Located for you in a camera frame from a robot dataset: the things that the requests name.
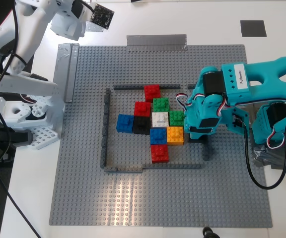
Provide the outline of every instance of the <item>label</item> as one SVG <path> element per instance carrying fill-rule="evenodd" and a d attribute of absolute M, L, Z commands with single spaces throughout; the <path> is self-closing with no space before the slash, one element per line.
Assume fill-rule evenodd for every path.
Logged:
<path fill-rule="evenodd" d="M 244 65 L 235 64 L 234 72 L 236 74 L 237 88 L 238 89 L 246 89 L 248 88 L 248 82 L 246 77 L 246 72 L 244 71 Z"/>

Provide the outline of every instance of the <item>gray baseplate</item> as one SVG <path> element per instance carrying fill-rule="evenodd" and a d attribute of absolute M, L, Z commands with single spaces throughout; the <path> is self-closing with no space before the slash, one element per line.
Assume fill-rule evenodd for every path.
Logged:
<path fill-rule="evenodd" d="M 73 102 L 66 105 L 50 225 L 272 227 L 268 194 L 246 170 L 243 136 L 219 127 L 209 142 L 170 146 L 170 163 L 202 164 L 193 169 L 144 169 L 108 173 L 100 167 L 104 96 L 111 90 L 107 165 L 150 163 L 149 136 L 117 133 L 118 113 L 133 114 L 140 89 L 113 85 L 180 84 L 162 97 L 191 93 L 208 65 L 246 61 L 243 45 L 188 46 L 179 52 L 129 52 L 126 46 L 79 48 Z M 252 166 L 265 183 L 263 168 Z"/>

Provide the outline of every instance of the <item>white table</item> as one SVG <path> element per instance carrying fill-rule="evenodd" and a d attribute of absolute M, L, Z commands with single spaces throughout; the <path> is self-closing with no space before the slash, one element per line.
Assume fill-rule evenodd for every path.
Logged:
<path fill-rule="evenodd" d="M 81 45 L 126 45 L 127 35 L 187 34 L 188 45 L 244 44 L 248 63 L 286 56 L 286 2 L 104 3 L 115 15 L 108 31 L 87 32 Z M 242 38 L 240 20 L 264 20 L 266 38 Z M 32 72 L 52 80 L 58 44 L 71 42 L 46 31 L 35 54 Z M 202 237 L 202 228 L 49 226 L 60 142 L 40 151 L 18 148 L 9 191 L 43 238 Z M 266 167 L 267 185 L 281 171 Z M 286 178 L 268 192 L 273 228 L 213 228 L 221 238 L 286 237 Z M 1 238 L 35 237 L 7 200 Z"/>

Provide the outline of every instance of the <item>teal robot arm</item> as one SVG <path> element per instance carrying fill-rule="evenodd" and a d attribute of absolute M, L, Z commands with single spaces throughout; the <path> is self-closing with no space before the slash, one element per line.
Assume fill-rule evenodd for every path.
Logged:
<path fill-rule="evenodd" d="M 286 125 L 286 57 L 263 63 L 224 64 L 221 70 L 205 67 L 185 104 L 184 131 L 201 140 L 219 124 L 233 132 L 249 132 L 249 115 L 237 106 L 266 102 L 257 113 L 252 131 L 257 144 L 284 141 Z M 251 81 L 261 84 L 251 86 Z"/>

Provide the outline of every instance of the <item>red lego brick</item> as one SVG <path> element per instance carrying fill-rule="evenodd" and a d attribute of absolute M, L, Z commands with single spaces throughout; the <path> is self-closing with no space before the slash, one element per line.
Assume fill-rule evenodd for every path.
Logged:
<path fill-rule="evenodd" d="M 167 163 L 169 161 L 167 145 L 151 145 L 151 157 L 152 164 Z"/>
<path fill-rule="evenodd" d="M 152 103 L 153 98 L 160 98 L 161 92 L 159 90 L 159 85 L 149 85 L 144 87 L 145 101 Z"/>
<path fill-rule="evenodd" d="M 134 115 L 139 117 L 149 117 L 151 114 L 151 103 L 135 102 Z"/>

